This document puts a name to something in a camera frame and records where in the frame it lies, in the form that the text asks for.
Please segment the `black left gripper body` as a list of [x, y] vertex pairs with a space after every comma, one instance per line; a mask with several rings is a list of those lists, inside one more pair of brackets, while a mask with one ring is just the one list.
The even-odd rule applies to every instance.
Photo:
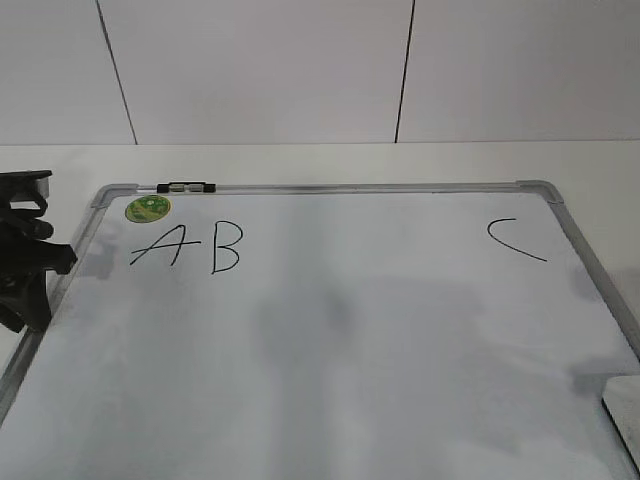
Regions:
[[40, 192], [1, 193], [1, 276], [25, 276], [54, 267], [53, 226], [42, 220], [48, 203]]

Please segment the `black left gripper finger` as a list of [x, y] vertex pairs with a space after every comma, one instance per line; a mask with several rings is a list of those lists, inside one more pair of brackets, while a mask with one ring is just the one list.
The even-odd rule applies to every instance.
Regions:
[[44, 332], [52, 319], [44, 272], [1, 277], [1, 324], [19, 333]]
[[53, 244], [38, 241], [31, 250], [31, 261], [38, 270], [53, 271], [58, 275], [71, 272], [77, 256], [69, 244]]

